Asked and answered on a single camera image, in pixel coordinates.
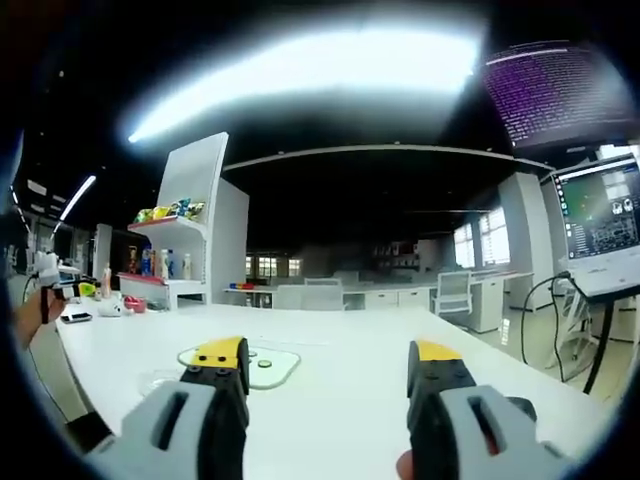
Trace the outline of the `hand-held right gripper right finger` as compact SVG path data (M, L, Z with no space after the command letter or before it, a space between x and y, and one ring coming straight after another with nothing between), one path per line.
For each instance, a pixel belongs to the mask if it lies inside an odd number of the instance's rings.
M449 347L410 342L407 397L415 479L562 479L573 470L537 439L530 400L477 384Z

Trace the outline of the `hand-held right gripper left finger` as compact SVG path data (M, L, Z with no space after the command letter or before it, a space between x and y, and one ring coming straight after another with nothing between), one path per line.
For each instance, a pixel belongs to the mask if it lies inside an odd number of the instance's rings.
M247 340L207 342L179 380L154 389L88 459L105 479L241 479L248 395Z

